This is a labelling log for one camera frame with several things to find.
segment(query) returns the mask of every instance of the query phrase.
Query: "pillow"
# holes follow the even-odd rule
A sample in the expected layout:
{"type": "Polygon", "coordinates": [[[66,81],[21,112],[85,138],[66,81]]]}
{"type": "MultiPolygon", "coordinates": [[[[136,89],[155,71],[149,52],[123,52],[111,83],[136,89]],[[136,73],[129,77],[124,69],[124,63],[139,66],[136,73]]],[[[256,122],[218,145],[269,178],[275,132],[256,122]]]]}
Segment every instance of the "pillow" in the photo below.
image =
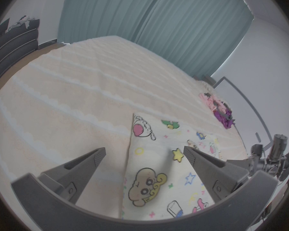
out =
{"type": "Polygon", "coordinates": [[[178,218],[214,204],[184,146],[219,158],[218,140],[180,121],[134,114],[123,186],[122,219],[178,218]]]}

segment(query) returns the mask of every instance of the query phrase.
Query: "curtain fold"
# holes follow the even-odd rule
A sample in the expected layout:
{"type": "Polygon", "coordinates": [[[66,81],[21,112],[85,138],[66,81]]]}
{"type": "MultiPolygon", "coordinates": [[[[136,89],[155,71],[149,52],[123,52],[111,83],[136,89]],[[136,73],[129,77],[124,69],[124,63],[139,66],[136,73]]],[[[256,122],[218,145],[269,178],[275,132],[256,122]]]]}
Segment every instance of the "curtain fold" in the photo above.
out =
{"type": "Polygon", "coordinates": [[[243,0],[65,0],[58,42],[117,35],[201,79],[227,59],[253,18],[243,0]]]}

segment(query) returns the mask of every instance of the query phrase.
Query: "mattress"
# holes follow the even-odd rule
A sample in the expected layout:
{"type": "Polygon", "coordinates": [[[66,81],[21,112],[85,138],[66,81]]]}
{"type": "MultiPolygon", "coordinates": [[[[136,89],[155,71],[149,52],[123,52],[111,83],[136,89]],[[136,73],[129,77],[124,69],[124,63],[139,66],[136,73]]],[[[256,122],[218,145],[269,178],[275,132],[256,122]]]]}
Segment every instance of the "mattress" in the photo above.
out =
{"type": "Polygon", "coordinates": [[[235,127],[226,130],[199,99],[204,92],[202,82],[117,36],[42,55],[0,90],[0,194],[34,229],[10,182],[105,147],[107,155],[76,205],[119,218],[135,112],[213,133],[224,160],[246,158],[235,127]]]}

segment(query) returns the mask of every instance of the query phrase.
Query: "purple clothing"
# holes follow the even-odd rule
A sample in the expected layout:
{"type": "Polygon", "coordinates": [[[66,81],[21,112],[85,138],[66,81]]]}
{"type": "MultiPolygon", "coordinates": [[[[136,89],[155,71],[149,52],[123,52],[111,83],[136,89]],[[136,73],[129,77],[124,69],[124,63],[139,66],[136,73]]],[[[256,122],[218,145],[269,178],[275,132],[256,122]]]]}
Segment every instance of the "purple clothing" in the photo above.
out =
{"type": "MultiPolygon", "coordinates": [[[[225,117],[221,116],[221,114],[218,111],[214,111],[214,115],[217,118],[217,120],[219,120],[226,129],[231,128],[231,125],[233,124],[233,119],[231,120],[227,120],[225,117]]],[[[231,116],[231,111],[230,110],[226,110],[226,115],[228,117],[231,116]]]]}

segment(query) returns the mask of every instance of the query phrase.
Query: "bed sheet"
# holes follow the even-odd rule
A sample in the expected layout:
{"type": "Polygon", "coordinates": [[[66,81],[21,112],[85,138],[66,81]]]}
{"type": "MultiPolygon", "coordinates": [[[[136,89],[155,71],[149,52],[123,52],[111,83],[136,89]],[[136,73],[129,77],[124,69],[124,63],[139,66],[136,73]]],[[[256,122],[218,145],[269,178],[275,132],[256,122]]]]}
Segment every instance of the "bed sheet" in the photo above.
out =
{"type": "Polygon", "coordinates": [[[107,155],[76,205],[119,218],[136,112],[213,133],[224,160],[246,158],[236,129],[224,129],[199,99],[204,92],[202,82],[120,37],[52,50],[0,90],[0,192],[12,210],[33,225],[10,182],[105,147],[107,155]]]}

